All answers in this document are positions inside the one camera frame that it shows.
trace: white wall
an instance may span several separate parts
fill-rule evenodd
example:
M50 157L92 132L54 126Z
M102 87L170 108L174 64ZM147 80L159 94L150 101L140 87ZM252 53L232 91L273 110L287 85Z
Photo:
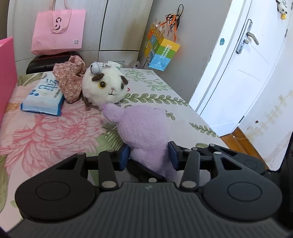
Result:
M239 125L272 170L280 167L293 131L292 21L272 77Z
M181 47L165 71L154 71L187 102L194 93L212 54L231 1L153 1L138 59L142 65L145 63L144 43L147 40L151 24L156 18L163 22L166 14L177 13L177 8L182 3L184 13L178 27Z

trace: yellow eye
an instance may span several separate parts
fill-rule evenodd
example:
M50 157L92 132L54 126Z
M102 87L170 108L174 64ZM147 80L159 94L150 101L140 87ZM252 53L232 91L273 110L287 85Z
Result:
M104 89L106 87L106 82L102 81L99 83L99 88Z

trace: door handle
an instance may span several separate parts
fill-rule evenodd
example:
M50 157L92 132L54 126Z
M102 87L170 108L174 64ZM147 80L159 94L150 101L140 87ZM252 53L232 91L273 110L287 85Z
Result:
M254 42L255 42L256 45L259 45L259 42L258 42L258 40L256 39L256 37L255 37L254 34L252 34L252 33L250 33L250 32L248 31L248 32L246 32L246 35L247 35L247 36L250 36L250 37L254 40Z
M239 41L239 44L236 48L236 54L241 54L244 46L249 43L249 41L247 40L247 38L248 38L247 33L251 30L251 27L252 27L252 20L247 19L246 24L244 25L244 27L241 31L240 41Z

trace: plush cat ear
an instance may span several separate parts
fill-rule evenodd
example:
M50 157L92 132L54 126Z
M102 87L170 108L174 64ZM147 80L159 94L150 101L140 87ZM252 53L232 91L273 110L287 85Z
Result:
M128 80L123 76L123 75L120 75L121 79L122 79L122 82L127 85L128 84Z
M99 73L97 75L95 75L93 78L92 78L92 81L95 82L95 81L99 81L101 80L105 75L103 73Z

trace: pink box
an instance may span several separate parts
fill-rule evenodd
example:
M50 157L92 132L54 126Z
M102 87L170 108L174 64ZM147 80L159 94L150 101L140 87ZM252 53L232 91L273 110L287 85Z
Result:
M0 124L11 97L11 94L17 83L17 73L14 60L13 38L0 40Z

